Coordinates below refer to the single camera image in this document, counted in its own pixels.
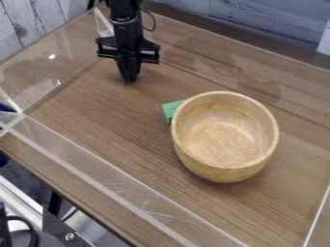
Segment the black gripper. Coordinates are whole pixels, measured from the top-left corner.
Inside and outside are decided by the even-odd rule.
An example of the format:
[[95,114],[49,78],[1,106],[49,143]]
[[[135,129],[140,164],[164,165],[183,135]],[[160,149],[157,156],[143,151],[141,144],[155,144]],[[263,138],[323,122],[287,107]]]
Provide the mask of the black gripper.
[[95,40],[96,54],[116,60],[124,81],[133,82],[140,72],[140,63],[156,64],[160,61],[160,46],[144,39],[140,16],[131,21],[115,19],[111,24],[115,35]]

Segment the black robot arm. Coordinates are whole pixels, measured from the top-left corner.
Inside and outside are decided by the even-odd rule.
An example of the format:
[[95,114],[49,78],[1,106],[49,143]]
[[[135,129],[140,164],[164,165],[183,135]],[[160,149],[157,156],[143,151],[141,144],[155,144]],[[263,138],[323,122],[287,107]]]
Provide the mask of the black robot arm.
[[161,47],[148,41],[143,34],[141,1],[108,0],[113,36],[95,40],[96,55],[115,60],[127,83],[136,80],[143,63],[156,64],[160,61]]

